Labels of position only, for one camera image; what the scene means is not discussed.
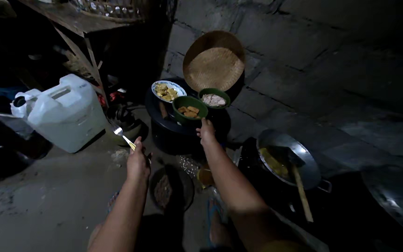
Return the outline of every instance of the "blue-rimmed plate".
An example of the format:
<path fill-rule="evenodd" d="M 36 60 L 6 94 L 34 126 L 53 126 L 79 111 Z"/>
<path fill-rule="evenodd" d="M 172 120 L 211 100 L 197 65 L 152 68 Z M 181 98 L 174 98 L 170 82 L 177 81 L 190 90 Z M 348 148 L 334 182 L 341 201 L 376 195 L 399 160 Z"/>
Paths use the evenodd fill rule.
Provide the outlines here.
<path fill-rule="evenodd" d="M 161 84 L 161 83 L 165 83 L 167 85 L 167 88 L 173 88 L 176 90 L 176 94 L 178 96 L 186 96 L 186 91 L 184 91 L 184 89 L 182 87 L 180 87 L 177 83 L 173 83 L 170 81 L 156 81 L 152 84 L 152 92 L 153 94 L 158 97 L 158 99 L 164 101 L 164 102 L 168 102 L 168 103 L 172 103 L 172 101 L 166 101 L 165 99 L 163 99 L 162 97 L 159 97 L 158 94 L 155 91 L 156 85 L 157 84 Z"/>

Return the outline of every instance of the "plastic jug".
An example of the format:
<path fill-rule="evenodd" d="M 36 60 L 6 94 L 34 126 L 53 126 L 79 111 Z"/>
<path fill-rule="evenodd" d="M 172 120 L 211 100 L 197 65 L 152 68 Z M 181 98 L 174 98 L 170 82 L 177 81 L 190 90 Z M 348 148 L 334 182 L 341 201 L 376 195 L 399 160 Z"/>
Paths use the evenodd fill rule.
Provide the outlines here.
<path fill-rule="evenodd" d="M 81 149 L 107 123 L 91 84 L 74 74 L 60 78 L 59 85 L 46 91 L 16 94 L 11 109 L 14 116 L 70 153 Z"/>

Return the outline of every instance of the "wok handle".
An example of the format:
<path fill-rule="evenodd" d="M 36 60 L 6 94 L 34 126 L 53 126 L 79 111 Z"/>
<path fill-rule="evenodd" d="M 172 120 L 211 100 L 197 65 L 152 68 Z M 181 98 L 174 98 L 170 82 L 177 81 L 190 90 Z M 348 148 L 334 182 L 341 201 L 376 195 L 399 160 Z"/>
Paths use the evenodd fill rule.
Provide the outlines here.
<path fill-rule="evenodd" d="M 292 164 L 292 171 L 295 176 L 296 186 L 298 187 L 299 197 L 301 198 L 301 203 L 303 204 L 306 220 L 308 222 L 313 222 L 312 212 L 310 211 L 306 193 L 304 192 L 303 182 L 301 181 L 301 176 L 299 175 L 298 167 L 296 167 L 296 165 L 294 164 Z"/>
<path fill-rule="evenodd" d="M 327 183 L 327 189 L 324 189 L 321 186 L 317 186 L 317 188 L 320 189 L 320 190 L 323 190 L 323 191 L 325 191 L 327 193 L 331 193 L 332 192 L 332 183 L 327 181 L 327 180 L 325 180 L 325 179 L 322 179 L 322 181 Z"/>

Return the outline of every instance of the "dark bowl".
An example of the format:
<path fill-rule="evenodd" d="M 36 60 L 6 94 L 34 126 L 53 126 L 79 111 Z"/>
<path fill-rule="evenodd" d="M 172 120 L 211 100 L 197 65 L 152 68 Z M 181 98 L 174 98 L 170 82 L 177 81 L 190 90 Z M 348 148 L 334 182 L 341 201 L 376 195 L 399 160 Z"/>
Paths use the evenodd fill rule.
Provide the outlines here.
<path fill-rule="evenodd" d="M 193 106 L 199 109 L 198 116 L 200 118 L 192 118 L 183 115 L 182 113 L 178 112 L 178 109 L 181 107 L 188 107 Z M 197 125 L 200 123 L 200 120 L 203 117 L 208 116 L 208 108 L 207 106 L 197 98 L 191 96 L 179 96 L 175 98 L 172 102 L 172 107 L 175 112 L 175 119 L 179 121 L 182 125 Z"/>
<path fill-rule="evenodd" d="M 209 106 L 208 104 L 203 102 L 203 95 L 209 95 L 209 94 L 215 94 L 220 96 L 221 98 L 225 99 L 227 104 L 225 104 L 225 106 L 221 106 L 221 107 L 213 107 L 213 106 Z M 204 88 L 202 89 L 199 93 L 198 93 L 198 98 L 200 99 L 201 102 L 203 102 L 203 104 L 205 106 L 207 106 L 208 108 L 211 109 L 225 109 L 227 108 L 230 104 L 231 104 L 231 99 L 229 98 L 229 96 L 227 95 L 227 93 L 223 92 L 220 89 L 216 89 L 216 88 Z"/>

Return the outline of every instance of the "wrist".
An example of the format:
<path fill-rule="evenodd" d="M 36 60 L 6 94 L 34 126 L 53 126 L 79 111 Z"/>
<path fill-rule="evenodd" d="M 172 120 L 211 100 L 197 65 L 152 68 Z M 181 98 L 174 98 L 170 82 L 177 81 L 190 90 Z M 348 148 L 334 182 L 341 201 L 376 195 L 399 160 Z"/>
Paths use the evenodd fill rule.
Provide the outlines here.
<path fill-rule="evenodd" d="M 210 137 L 203 137 L 202 139 L 201 139 L 201 145 L 203 146 L 203 147 L 211 147 L 211 146 L 213 146 L 213 145 L 216 145 L 216 144 L 219 144 L 218 142 L 217 142 L 217 139 L 215 138 L 215 136 L 210 136 Z"/>
<path fill-rule="evenodd" d="M 127 175 L 127 179 L 125 180 L 124 184 L 131 184 L 131 185 L 140 185 L 149 181 L 149 176 L 145 174 L 140 175 Z"/>

